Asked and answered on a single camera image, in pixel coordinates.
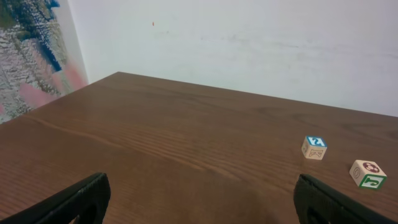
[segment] wooden block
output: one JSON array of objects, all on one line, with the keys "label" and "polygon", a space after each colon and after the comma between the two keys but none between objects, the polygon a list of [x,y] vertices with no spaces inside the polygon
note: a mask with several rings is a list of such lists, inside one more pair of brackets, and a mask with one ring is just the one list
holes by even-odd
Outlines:
[{"label": "wooden block", "polygon": [[380,189],[387,175],[372,161],[355,160],[349,174],[356,185],[367,189]]},{"label": "wooden block", "polygon": [[327,148],[325,140],[321,137],[306,136],[301,149],[307,159],[321,160]]}]

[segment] black object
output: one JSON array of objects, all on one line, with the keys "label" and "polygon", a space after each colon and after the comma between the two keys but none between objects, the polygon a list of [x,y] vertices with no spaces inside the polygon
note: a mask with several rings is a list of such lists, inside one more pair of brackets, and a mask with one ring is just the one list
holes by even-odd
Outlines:
[{"label": "black object", "polygon": [[0,224],[100,224],[110,198],[106,174],[96,173]]},{"label": "black object", "polygon": [[397,224],[307,174],[298,178],[294,205],[301,224]]}]

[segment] block face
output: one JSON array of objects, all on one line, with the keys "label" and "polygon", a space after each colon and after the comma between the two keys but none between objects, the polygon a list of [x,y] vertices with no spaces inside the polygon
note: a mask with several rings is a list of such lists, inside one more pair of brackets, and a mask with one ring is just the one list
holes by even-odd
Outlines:
[{"label": "block face", "polygon": [[326,153],[326,143],[320,137],[306,136],[302,146],[303,155],[307,159],[323,159]]},{"label": "block face", "polygon": [[357,186],[367,189],[380,189],[387,179],[387,175],[372,161],[356,160],[349,174]]}]

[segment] block with blue top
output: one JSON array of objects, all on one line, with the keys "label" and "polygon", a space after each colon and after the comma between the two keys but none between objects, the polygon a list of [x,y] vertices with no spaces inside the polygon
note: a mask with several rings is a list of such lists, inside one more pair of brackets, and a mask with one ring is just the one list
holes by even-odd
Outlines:
[{"label": "block with blue top", "polygon": [[306,136],[302,146],[302,152],[307,159],[321,160],[326,153],[325,140],[317,136]]}]

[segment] wooden table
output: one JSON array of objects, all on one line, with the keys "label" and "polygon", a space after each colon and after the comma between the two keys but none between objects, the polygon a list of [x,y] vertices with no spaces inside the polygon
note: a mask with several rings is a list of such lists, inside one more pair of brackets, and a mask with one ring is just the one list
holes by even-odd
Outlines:
[{"label": "wooden table", "polygon": [[[105,223],[298,223],[301,173],[398,221],[397,145],[391,116],[116,73],[0,125],[0,219],[100,171]],[[356,159],[381,166],[381,190],[356,186]]]}]

